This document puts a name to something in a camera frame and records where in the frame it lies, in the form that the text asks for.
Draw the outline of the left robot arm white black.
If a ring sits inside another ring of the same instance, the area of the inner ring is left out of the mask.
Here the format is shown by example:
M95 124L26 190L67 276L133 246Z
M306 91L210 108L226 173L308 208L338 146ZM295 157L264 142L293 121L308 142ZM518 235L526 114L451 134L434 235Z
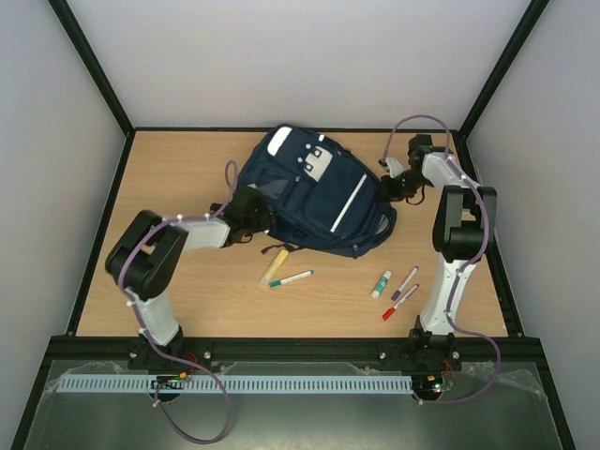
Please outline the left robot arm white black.
M109 252L104 268L127 297L139 334L166 347L181 334L168 294L181 256L246 243L275 222L273 207L253 186L236 188L225 202L212 203L196 217L164 217L142 210Z

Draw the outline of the navy blue student backpack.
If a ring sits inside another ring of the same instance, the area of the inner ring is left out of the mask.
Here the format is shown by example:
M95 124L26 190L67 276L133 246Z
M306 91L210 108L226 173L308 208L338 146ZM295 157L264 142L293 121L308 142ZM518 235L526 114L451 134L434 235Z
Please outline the navy blue student backpack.
M265 233L290 252L358 258L385 242L397 223L367 165L324 134L289 124L257 144L238 174L241 186L266 197L276 222Z

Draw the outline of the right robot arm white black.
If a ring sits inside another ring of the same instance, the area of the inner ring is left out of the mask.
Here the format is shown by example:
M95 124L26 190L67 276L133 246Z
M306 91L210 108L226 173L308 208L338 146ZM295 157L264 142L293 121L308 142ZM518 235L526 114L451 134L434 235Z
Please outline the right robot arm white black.
M447 147L435 146L430 136L417 134L408 144L409 167L385 156L380 164L380 196L407 202L426 187L441 193L432 229L432 244L440 268L429 299L409 334L409 356L419 367L431 366L454 351L460 329L456 315L467 282L493 241L497 192L467 175Z

